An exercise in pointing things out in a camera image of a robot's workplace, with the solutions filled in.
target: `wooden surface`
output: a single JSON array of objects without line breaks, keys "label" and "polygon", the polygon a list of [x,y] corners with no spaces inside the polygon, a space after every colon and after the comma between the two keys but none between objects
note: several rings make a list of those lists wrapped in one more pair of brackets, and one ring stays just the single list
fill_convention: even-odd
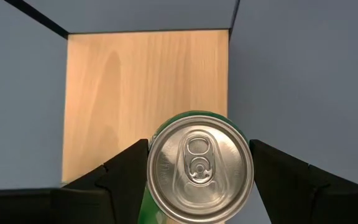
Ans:
[{"label": "wooden surface", "polygon": [[63,182],[188,110],[227,113],[226,30],[68,38]]}]

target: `aluminum can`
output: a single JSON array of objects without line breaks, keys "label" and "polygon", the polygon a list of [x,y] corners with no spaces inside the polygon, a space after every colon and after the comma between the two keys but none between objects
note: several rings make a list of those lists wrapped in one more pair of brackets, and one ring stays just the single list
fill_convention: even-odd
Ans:
[{"label": "aluminum can", "polygon": [[244,135],[227,118],[189,111],[165,122],[150,142],[147,186],[180,223],[221,223],[246,203],[254,167]]}]

